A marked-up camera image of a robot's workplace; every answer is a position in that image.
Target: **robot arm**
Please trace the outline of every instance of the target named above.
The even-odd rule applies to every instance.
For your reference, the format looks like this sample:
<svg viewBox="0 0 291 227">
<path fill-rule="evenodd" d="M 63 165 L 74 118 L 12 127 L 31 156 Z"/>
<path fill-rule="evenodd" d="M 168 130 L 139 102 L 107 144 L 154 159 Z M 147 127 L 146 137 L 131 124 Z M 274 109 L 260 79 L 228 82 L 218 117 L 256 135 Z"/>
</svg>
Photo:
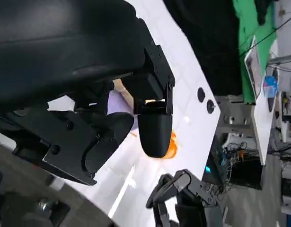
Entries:
<svg viewBox="0 0 291 227">
<path fill-rule="evenodd" d="M 169 219 L 165 201 L 177 198 L 176 213 L 180 225 Z M 222 227 L 222 214 L 216 199 L 202 188 L 188 170 L 175 176 L 162 175 L 151 193 L 146 208 L 153 209 L 157 227 Z"/>
<path fill-rule="evenodd" d="M 145 153 L 165 156 L 175 78 L 133 6 L 0 0 L 0 133 L 16 142 L 14 155 L 94 185 L 133 125 L 128 113 L 107 115 L 114 79 L 134 98 Z M 48 111 L 47 102 L 63 95 L 74 112 Z"/>
</svg>

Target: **black cable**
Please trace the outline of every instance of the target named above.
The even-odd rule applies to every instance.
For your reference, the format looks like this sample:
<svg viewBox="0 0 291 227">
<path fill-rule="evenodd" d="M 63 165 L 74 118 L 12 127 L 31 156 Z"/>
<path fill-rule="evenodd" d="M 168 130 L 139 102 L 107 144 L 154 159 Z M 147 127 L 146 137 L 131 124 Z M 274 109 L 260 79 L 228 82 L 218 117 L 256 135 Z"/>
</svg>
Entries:
<svg viewBox="0 0 291 227">
<path fill-rule="evenodd" d="M 250 47 L 247 51 L 244 51 L 243 53 L 241 53 L 239 55 L 239 58 L 241 56 L 243 56 L 245 53 L 249 52 L 251 49 L 253 49 L 254 47 L 258 46 L 261 42 L 263 42 L 264 40 L 266 40 L 268 37 L 270 37 L 272 34 L 274 34 L 276 31 L 278 31 L 281 27 L 283 27 L 285 24 L 287 24 L 289 21 L 291 21 L 291 17 L 286 20 L 283 24 L 281 24 L 279 27 L 277 27 L 275 30 L 273 30 L 270 34 L 268 34 L 265 38 L 261 39 L 259 42 L 257 42 L 255 45 L 253 45 L 252 47 Z"/>
<path fill-rule="evenodd" d="M 280 71 L 284 71 L 284 72 L 291 72 L 291 69 L 289 69 L 289 68 L 283 68 L 283 67 L 273 67 L 273 66 L 270 66 L 270 65 L 268 65 L 267 67 L 269 67 L 269 68 L 273 68 L 273 69 L 277 69 L 277 70 L 280 70 Z"/>
<path fill-rule="evenodd" d="M 286 63 L 290 63 L 291 61 L 284 61 L 284 62 L 280 62 L 280 64 L 286 64 Z"/>
</svg>

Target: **gray floor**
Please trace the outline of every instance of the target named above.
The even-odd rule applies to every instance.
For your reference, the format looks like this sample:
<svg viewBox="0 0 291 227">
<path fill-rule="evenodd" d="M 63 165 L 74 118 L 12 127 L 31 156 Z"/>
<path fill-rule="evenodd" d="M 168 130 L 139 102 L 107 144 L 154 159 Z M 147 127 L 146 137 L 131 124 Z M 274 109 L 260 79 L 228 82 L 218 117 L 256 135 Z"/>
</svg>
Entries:
<svg viewBox="0 0 291 227">
<path fill-rule="evenodd" d="M 48 197 L 59 199 L 71 207 L 62 227 L 108 227 L 112 221 L 100 209 L 80 196 L 67 185 L 56 192 L 45 185 L 49 174 L 31 165 L 0 146 L 0 171 L 3 181 L 0 191 L 16 191 L 34 198 Z"/>
<path fill-rule="evenodd" d="M 229 208 L 226 223 L 233 227 L 275 227 L 282 222 L 281 164 L 269 156 L 262 191 L 249 188 L 232 188 L 224 203 Z"/>
<path fill-rule="evenodd" d="M 100 209 L 67 185 L 59 192 L 47 187 L 45 185 L 45 180 L 49 176 L 47 172 L 16 158 L 1 146 L 0 171 L 4 174 L 0 191 L 17 191 L 26 196 L 58 198 L 70 205 L 71 211 L 63 222 L 63 227 L 107 227 L 112 223 Z M 222 203 L 229 208 L 226 223 L 233 227 L 275 227 L 277 221 L 281 223 L 280 179 L 280 161 L 268 157 L 262 191 L 239 187 L 232 188 L 224 196 Z"/>
</svg>

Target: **blue light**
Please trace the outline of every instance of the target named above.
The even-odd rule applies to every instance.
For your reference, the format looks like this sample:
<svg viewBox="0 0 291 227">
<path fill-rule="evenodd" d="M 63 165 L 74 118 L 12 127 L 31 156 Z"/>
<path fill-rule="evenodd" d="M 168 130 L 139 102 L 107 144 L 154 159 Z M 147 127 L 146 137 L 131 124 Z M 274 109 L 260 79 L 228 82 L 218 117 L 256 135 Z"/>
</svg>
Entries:
<svg viewBox="0 0 291 227">
<path fill-rule="evenodd" d="M 208 166 L 206 166 L 206 167 L 205 167 L 205 171 L 206 171 L 207 173 L 210 173 L 210 172 L 211 172 L 211 169 L 210 169 Z"/>
</svg>

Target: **table surface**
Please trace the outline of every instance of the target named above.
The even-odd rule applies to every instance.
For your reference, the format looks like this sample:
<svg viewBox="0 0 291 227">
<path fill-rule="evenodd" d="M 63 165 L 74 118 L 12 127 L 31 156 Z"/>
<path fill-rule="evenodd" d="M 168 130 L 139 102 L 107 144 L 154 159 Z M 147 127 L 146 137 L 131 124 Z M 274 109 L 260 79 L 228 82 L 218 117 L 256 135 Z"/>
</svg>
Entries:
<svg viewBox="0 0 291 227">
<path fill-rule="evenodd" d="M 173 159 L 147 157 L 137 137 L 129 134 L 119 149 L 97 172 L 98 184 L 85 186 L 67 181 L 96 204 L 119 226 L 155 226 L 153 213 L 145 209 L 152 189 L 163 173 L 174 174 L 187 168 L 202 179 L 220 110 L 194 52 L 180 28 L 168 13 L 162 0 L 128 0 L 137 16 L 144 19 L 156 44 L 160 44 L 176 78 L 174 88 L 173 129 L 178 139 Z M 205 100 L 200 103 L 197 90 L 202 87 Z M 211 99 L 216 107 L 206 109 Z M 169 213 L 176 219 L 175 207 Z"/>
<path fill-rule="evenodd" d="M 273 43 L 271 47 L 271 52 L 274 54 L 278 53 L 277 40 L 275 40 L 275 42 Z M 274 99 L 273 109 L 271 112 L 269 112 L 267 98 L 264 97 L 263 88 L 261 88 L 261 92 L 256 100 L 256 105 L 252 107 L 251 117 L 254 125 L 257 148 L 259 150 L 262 165 L 265 165 L 266 161 L 270 130 L 273 122 L 275 101 L 276 98 Z"/>
</svg>

